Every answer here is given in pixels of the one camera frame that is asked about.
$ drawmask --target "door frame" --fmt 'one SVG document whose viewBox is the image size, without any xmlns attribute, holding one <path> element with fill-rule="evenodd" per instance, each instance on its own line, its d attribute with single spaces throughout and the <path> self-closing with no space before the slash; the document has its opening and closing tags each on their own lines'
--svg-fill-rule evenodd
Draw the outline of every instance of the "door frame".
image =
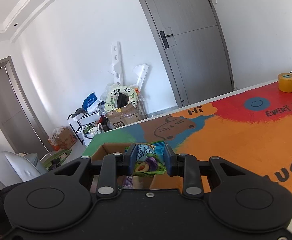
<svg viewBox="0 0 292 240">
<path fill-rule="evenodd" d="M 33 127 L 33 130 L 36 132 L 39 139 L 43 142 L 43 144 L 46 147 L 46 149 L 48 150 L 48 152 L 52 152 L 53 148 L 50 145 L 50 143 L 48 142 L 49 136 L 45 132 L 41 123 L 39 122 L 39 119 L 37 118 L 35 112 L 33 111 L 32 107 L 31 107 L 31 105 L 26 97 L 26 94 L 25 94 L 25 92 L 21 86 L 21 83 L 18 79 L 17 72 L 13 66 L 11 56 L 0 60 L 0 68 L 1 67 L 6 68 L 7 73 L 8 73 L 8 77 L 9 77 L 11 85 L 12 85 L 12 88 L 13 88 L 14 92 L 16 93 L 17 98 L 19 100 L 19 103 L 21 105 L 21 108 L 22 108 L 23 112 L 25 113 L 29 123 Z M 1 129 L 2 133 L 4 134 L 4 136 L 6 137 L 9 144 L 11 145 L 12 149 L 17 153 L 18 150 L 14 146 L 13 142 L 10 140 L 10 138 L 9 138 L 5 128 L 1 124 L 1 122 L 0 122 L 0 129 Z"/>
<path fill-rule="evenodd" d="M 213 11 L 213 14 L 214 14 L 214 17 L 215 17 L 215 20 L 216 20 L 216 23 L 217 23 L 217 26 L 218 26 L 218 29 L 219 29 L 219 33 L 220 33 L 220 36 L 222 38 L 222 44 L 223 44 L 223 47 L 224 47 L 226 61 L 227 61 L 227 65 L 228 65 L 228 71 L 229 71 L 229 74 L 230 74 L 231 87 L 234 90 L 233 72 L 232 72 L 232 69 L 231 69 L 230 58 L 229 58 L 229 54 L 228 54 L 228 50 L 227 50 L 226 41 L 225 41 L 225 38 L 224 38 L 224 35 L 223 35 L 223 32 L 222 32 L 222 27 L 221 27 L 221 24 L 220 24 L 220 22 L 218 20 L 217 12 L 215 10 L 215 7 L 214 7 L 214 4 L 213 4 L 212 0 L 208 0 L 208 1 L 211 4 L 212 11 Z M 160 56 L 161 56 L 161 58 L 163 60 L 163 64 L 164 64 L 164 67 L 166 69 L 169 82 L 170 82 L 170 84 L 172 86 L 172 90 L 173 90 L 173 93 L 174 93 L 174 96 L 175 96 L 176 103 L 177 103 L 179 108 L 183 107 L 181 96 L 180 96 L 179 91 L 178 91 L 177 83 L 176 83 L 175 77 L 173 75 L 172 68 L 170 66 L 170 63 L 169 63 L 169 60 L 168 60 L 164 45 L 163 45 L 163 43 L 161 41 L 161 37 L 159 35 L 159 31 L 157 30 L 157 27 L 155 25 L 155 21 L 154 21 L 152 15 L 150 13 L 150 9 L 149 9 L 149 7 L 147 5 L 146 0 L 139 0 L 139 2 L 141 4 L 141 7 L 142 7 L 144 13 L 145 13 L 145 16 L 146 16 L 146 19 L 148 21 L 150 30 L 151 30 L 151 32 L 152 32 L 152 34 L 154 36 L 156 45 L 157 45 L 158 50 L 159 50 L 159 54 L 160 54 Z"/>
</svg>

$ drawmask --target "blue plastic bag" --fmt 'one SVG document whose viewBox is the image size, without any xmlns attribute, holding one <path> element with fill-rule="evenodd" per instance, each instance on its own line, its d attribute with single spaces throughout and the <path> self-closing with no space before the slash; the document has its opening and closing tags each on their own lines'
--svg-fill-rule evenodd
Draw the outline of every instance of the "blue plastic bag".
<svg viewBox="0 0 292 240">
<path fill-rule="evenodd" d="M 92 106 L 93 103 L 97 101 L 97 97 L 95 95 L 95 92 L 92 92 L 84 101 L 82 104 L 82 107 L 84 108 L 85 111 L 87 111 L 89 106 Z"/>
</svg>

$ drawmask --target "table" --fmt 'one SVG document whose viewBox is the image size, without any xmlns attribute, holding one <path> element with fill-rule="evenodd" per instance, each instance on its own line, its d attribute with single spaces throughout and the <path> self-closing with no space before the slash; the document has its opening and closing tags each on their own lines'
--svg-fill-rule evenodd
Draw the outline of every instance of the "table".
<svg viewBox="0 0 292 240">
<path fill-rule="evenodd" d="M 84 155 L 105 142 L 158 140 L 199 160 L 220 156 L 292 192 L 292 93 L 275 81 L 96 135 Z"/>
</svg>

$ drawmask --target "screw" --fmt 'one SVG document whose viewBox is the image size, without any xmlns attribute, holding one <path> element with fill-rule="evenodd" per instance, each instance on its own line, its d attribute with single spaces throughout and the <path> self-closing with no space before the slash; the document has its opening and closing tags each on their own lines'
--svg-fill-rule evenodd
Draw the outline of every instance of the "screw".
<svg viewBox="0 0 292 240">
<path fill-rule="evenodd" d="M 113 193 L 113 188 L 112 188 L 112 187 L 107 187 L 107 186 L 105 186 L 105 187 L 100 187 L 100 188 L 98 189 L 98 192 L 99 192 L 100 194 L 102 194 L 102 195 L 109 195 L 109 194 Z"/>
<path fill-rule="evenodd" d="M 186 193 L 189 195 L 198 195 L 198 194 L 202 193 L 202 189 L 199 187 L 188 187 L 186 189 Z"/>
<path fill-rule="evenodd" d="M 147 192 L 146 193 L 146 197 L 154 197 L 154 196 L 155 196 L 155 194 L 152 193 L 152 192 Z"/>
</svg>

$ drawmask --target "red paint area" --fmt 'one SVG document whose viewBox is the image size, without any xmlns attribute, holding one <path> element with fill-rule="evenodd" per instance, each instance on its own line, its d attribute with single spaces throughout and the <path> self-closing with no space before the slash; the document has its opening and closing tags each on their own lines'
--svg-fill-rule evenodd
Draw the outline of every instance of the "red paint area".
<svg viewBox="0 0 292 240">
<path fill-rule="evenodd" d="M 251 111 L 245 108 L 244 103 L 246 100 L 254 97 L 267 99 L 270 102 L 270 106 L 261 111 Z M 292 93 L 279 91 L 278 83 L 275 82 L 212 102 L 212 105 L 217 108 L 215 114 L 225 119 L 239 122 L 275 121 L 287 115 L 292 115 Z"/>
</svg>

